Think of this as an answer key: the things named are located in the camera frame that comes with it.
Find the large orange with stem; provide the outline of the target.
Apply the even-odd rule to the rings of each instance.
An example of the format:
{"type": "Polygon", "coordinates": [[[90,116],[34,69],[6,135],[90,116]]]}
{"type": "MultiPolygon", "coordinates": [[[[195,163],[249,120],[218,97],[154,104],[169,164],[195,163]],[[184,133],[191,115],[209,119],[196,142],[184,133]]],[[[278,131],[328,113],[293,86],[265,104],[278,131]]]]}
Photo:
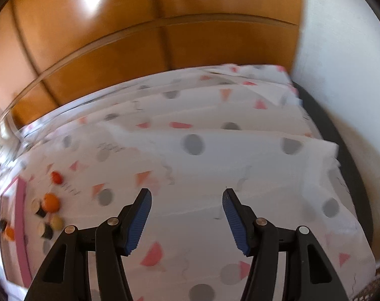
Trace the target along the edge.
{"type": "Polygon", "coordinates": [[[4,239],[7,241],[15,241],[15,233],[14,233],[14,228],[11,226],[6,226],[4,233],[3,233],[4,239]]]}

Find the cut dark root piece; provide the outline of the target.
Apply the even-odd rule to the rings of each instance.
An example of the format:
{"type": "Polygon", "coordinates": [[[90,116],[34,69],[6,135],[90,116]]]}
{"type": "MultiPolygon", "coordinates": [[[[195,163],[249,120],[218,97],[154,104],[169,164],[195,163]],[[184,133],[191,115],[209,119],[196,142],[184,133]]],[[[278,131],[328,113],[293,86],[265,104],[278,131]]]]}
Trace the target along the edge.
{"type": "Polygon", "coordinates": [[[50,224],[44,221],[41,221],[38,224],[37,233],[40,238],[46,239],[46,240],[51,240],[54,235],[54,231],[52,227],[50,226],[50,224]]]}
{"type": "Polygon", "coordinates": [[[31,201],[30,210],[34,215],[40,218],[45,218],[47,215],[47,212],[42,208],[42,202],[39,198],[34,198],[31,201]]]}

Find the small yellow-green fruit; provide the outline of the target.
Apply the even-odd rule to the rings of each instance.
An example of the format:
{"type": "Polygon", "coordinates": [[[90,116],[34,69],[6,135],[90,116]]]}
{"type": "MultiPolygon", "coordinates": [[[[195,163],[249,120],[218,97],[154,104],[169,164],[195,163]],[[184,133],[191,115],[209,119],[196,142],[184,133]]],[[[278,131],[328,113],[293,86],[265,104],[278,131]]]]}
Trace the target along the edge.
{"type": "Polygon", "coordinates": [[[65,227],[64,219],[54,213],[49,220],[49,225],[54,231],[61,231],[65,227]]]}

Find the orange tangerine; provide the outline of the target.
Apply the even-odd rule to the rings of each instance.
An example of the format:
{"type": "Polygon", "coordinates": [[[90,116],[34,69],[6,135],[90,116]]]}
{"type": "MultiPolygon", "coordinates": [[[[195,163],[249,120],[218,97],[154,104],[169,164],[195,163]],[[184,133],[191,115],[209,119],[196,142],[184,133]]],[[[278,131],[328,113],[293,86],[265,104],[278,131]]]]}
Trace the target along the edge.
{"type": "Polygon", "coordinates": [[[47,193],[42,198],[42,208],[47,213],[57,213],[61,208],[61,201],[55,194],[47,193]]]}

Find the dark purple root whole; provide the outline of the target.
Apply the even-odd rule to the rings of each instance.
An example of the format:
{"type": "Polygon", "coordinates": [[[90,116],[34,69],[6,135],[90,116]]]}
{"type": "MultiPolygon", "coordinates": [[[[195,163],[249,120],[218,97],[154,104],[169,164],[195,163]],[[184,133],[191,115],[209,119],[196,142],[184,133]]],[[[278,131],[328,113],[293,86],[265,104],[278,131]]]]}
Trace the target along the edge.
{"type": "Polygon", "coordinates": [[[8,221],[4,218],[0,219],[0,232],[4,232],[8,226],[8,221]]]}

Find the pink shallow tray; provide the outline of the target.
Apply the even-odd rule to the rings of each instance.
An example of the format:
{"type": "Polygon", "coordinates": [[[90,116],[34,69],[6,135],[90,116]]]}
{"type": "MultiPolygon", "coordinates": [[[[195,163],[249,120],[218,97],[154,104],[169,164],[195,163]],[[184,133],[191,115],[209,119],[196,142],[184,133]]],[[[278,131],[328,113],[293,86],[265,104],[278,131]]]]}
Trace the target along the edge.
{"type": "Polygon", "coordinates": [[[0,232],[0,254],[6,279],[28,288],[32,281],[25,238],[26,181],[17,176],[0,195],[0,219],[14,228],[15,241],[4,239],[0,232]]]}

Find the small red tomato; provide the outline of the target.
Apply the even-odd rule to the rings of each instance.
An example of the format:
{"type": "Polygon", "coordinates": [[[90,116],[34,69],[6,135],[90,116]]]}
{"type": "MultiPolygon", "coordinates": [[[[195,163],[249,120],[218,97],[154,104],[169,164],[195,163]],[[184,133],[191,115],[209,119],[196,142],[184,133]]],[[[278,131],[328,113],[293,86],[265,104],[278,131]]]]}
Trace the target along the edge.
{"type": "Polygon", "coordinates": [[[52,171],[50,174],[52,183],[55,185],[61,185],[64,182],[64,177],[58,171],[52,171]]]}

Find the patterned white tablecloth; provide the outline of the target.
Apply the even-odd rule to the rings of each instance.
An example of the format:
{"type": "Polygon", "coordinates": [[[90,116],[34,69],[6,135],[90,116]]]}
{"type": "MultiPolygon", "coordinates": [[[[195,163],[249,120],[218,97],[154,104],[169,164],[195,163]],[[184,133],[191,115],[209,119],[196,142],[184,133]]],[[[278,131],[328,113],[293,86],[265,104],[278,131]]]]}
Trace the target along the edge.
{"type": "MultiPolygon", "coordinates": [[[[138,78],[78,99],[27,126],[3,157],[0,195],[27,183],[25,238],[32,281],[69,225],[97,227],[142,188],[152,206],[123,267],[132,300],[242,300],[252,257],[237,248],[222,206],[231,188],[257,217],[308,227],[348,299],[376,264],[351,205],[351,167],[321,136],[287,73],[232,64],[138,78]],[[61,185],[50,174],[64,177],[61,185]],[[59,197],[63,230],[38,236],[34,198],[59,197]]],[[[7,281],[0,254],[0,300],[7,281]]]]}

